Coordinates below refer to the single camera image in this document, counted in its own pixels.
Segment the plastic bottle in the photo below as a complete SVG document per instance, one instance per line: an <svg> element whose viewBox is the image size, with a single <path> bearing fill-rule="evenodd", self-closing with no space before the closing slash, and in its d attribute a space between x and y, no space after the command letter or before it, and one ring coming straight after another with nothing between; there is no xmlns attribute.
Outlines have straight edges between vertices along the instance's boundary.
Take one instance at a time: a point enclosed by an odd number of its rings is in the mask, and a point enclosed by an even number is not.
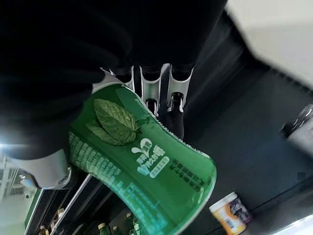
<svg viewBox="0 0 313 235"><path fill-rule="evenodd" d="M98 229L99 229L100 235L111 235L105 223L99 224Z"/></svg>
<svg viewBox="0 0 313 235"><path fill-rule="evenodd" d="M99 121L94 108L98 99L133 115L109 117L109 121L122 117L124 122L137 123L139 128L130 135L133 141L112 145L88 128L89 123ZM119 128L110 135L125 137ZM148 234L182 232L202 210L216 181L212 159L170 133L140 97L108 73L94 86L94 94L72 124L70 150L71 162L114 191Z"/></svg>
<svg viewBox="0 0 313 235"><path fill-rule="evenodd" d="M42 225L40 226L39 235L49 235L49 231Z"/></svg>
<svg viewBox="0 0 313 235"><path fill-rule="evenodd" d="M125 218L126 234L132 235L134 233L133 218L134 218L133 213L129 212L126 214Z"/></svg>
<svg viewBox="0 0 313 235"><path fill-rule="evenodd" d="M121 235L121 232L120 232L120 230L118 229L117 226L114 226L114 227L113 227L113 234L114 234L114 235Z"/></svg>

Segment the bottle cap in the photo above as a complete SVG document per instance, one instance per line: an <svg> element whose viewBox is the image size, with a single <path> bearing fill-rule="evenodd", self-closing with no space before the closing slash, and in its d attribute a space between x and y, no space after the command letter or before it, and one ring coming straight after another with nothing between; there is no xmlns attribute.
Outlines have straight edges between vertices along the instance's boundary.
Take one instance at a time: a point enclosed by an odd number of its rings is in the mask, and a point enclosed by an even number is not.
<svg viewBox="0 0 313 235"><path fill-rule="evenodd" d="M100 229L104 228L105 226L106 226L105 223L99 224L99 225L98 225L98 229L100 230Z"/></svg>

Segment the black surface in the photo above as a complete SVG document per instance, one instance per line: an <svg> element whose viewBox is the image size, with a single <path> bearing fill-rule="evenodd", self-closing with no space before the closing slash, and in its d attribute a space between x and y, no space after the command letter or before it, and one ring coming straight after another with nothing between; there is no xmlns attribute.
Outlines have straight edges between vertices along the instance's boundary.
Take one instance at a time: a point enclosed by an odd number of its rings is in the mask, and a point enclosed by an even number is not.
<svg viewBox="0 0 313 235"><path fill-rule="evenodd" d="M185 141L211 156L218 172L213 194L189 226L190 234L206 234L220 226L208 207L232 191L253 213L299 184L298 172L304 172L305 179L313 176L312 159L279 133L313 96L273 70L260 70L260 74L255 79L242 69L197 116L197 122L187 126ZM237 89L245 83L250 84L245 91Z"/></svg>

